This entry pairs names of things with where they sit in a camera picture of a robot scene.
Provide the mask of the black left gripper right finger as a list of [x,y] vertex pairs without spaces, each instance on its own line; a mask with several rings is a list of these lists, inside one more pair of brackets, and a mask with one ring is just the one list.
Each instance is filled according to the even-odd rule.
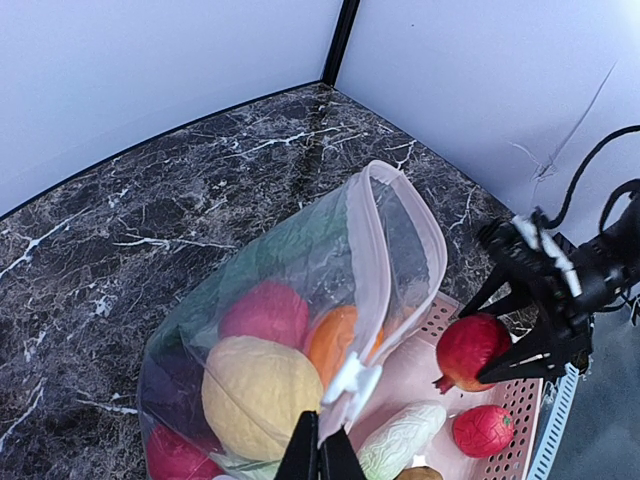
[[319,472],[321,480],[366,480],[357,455],[343,428],[321,444]]

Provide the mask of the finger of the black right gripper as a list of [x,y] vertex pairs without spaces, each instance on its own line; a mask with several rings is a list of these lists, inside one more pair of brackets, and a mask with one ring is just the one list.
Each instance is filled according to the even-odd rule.
[[573,331],[538,324],[507,351],[483,367],[477,375],[482,384],[519,379],[555,379],[566,374],[565,366],[582,354],[590,354],[590,325]]
[[[503,286],[510,289],[506,296],[489,303]],[[499,317],[525,309],[534,303],[529,285],[501,266],[495,266],[478,292],[459,311],[460,319],[479,313]]]

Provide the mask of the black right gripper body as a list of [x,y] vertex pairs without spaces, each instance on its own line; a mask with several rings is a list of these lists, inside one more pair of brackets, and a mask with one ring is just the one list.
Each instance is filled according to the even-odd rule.
[[[591,353],[592,312],[586,308],[588,292],[580,278],[583,268],[569,257],[576,267],[582,287],[582,294],[574,298],[560,271],[553,267],[551,260],[544,254],[528,247],[511,221],[494,220],[481,227],[477,238],[495,266],[506,268],[529,285],[534,301],[532,305],[538,309],[532,329],[538,324],[543,324],[552,329],[570,328],[578,331],[590,325]],[[507,285],[503,286],[490,298],[489,303],[506,296],[509,291]]]

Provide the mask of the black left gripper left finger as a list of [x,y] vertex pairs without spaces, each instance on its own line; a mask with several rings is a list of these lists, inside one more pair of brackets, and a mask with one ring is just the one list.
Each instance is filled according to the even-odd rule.
[[277,470],[277,480],[319,478],[318,414],[303,411]]

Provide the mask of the yellow fruit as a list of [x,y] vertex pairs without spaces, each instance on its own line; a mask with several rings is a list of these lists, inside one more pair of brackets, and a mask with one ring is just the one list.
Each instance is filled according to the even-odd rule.
[[323,394],[304,354],[252,336],[216,344],[201,387],[204,417],[225,449],[257,461],[282,458],[300,414],[317,411]]

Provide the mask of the orange fruit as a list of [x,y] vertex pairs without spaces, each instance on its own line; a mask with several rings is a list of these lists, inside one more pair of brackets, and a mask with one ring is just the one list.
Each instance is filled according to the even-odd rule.
[[307,357],[305,361],[298,360],[297,369],[290,375],[291,383],[302,382],[316,390],[322,385],[326,390],[346,361],[347,350],[354,340],[356,307],[338,307],[314,325],[309,324],[307,308],[290,313],[286,319],[293,345],[301,347]]

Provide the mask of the red ball fruit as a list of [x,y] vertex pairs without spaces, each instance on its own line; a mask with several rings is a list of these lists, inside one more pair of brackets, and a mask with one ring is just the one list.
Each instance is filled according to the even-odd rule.
[[224,471],[207,455],[171,429],[158,425],[146,445],[152,479],[214,479]]

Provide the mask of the clear zip top bag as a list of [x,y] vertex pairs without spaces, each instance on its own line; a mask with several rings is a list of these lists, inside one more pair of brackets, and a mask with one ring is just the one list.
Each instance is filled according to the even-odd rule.
[[381,161],[251,241],[146,344],[148,477],[271,479],[302,413],[351,427],[446,266],[434,215]]

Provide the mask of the dark red fruit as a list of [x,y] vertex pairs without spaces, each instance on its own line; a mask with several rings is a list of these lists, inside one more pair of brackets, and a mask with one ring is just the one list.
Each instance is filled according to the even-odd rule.
[[148,354],[139,378],[142,410],[206,452],[223,451],[203,412],[203,367],[182,347]]

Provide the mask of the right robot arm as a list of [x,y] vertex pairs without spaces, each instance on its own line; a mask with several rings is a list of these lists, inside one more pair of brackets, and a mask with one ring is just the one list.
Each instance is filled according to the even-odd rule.
[[531,331],[480,370],[481,383],[558,378],[567,364],[587,370],[594,315],[622,307],[623,297],[639,283],[638,180],[611,193],[591,240],[567,251],[549,233],[564,220],[578,180],[594,157],[610,142],[638,130],[636,125],[624,127],[596,144],[575,172],[554,219],[535,210],[528,217],[494,220],[478,231],[494,268],[461,316],[501,316],[530,305],[538,309]]

